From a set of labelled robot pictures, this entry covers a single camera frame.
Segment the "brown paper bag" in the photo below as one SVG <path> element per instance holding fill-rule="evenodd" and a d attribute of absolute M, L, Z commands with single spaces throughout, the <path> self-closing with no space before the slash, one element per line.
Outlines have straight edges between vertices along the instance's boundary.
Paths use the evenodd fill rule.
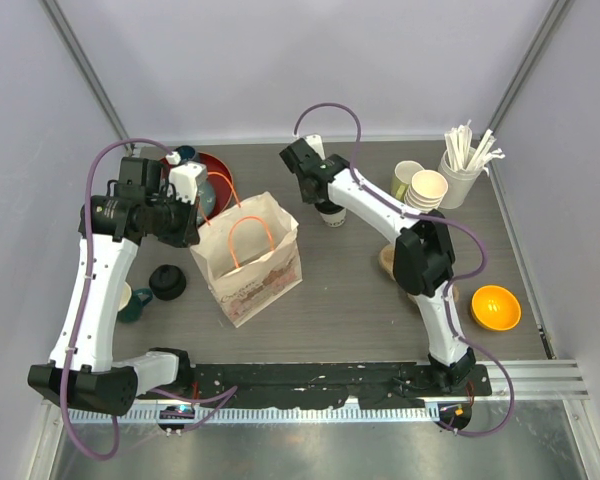
<path fill-rule="evenodd" d="M 190 248 L 228 320 L 241 326 L 302 281 L 298 222 L 268 192 L 236 204 L 199 227 Z"/>

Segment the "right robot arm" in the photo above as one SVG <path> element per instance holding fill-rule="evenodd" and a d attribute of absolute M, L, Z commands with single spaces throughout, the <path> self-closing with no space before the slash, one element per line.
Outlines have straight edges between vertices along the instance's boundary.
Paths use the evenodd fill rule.
<path fill-rule="evenodd" d="M 297 178 L 305 203 L 353 213 L 394 245 L 394 279 L 413 297 L 427 332 L 432 387 L 445 395 L 457 393 L 476 359 L 462 339 L 450 283 L 455 253 L 444 217 L 437 211 L 420 216 L 341 156 L 322 158 L 304 138 L 285 147 L 280 157 Z"/>

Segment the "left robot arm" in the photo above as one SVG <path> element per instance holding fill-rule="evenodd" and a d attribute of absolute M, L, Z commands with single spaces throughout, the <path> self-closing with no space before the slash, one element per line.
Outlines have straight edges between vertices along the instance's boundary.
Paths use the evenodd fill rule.
<path fill-rule="evenodd" d="M 49 359 L 31 366 L 28 384 L 69 409 L 123 416 L 136 397 L 159 387 L 170 398 L 193 385 L 184 350 L 153 348 L 116 362 L 113 336 L 126 278 L 148 235 L 174 248 L 200 241 L 198 188 L 207 169 L 196 162 L 172 168 L 126 157 L 104 195 L 81 210 L 80 261 L 65 322 Z"/>

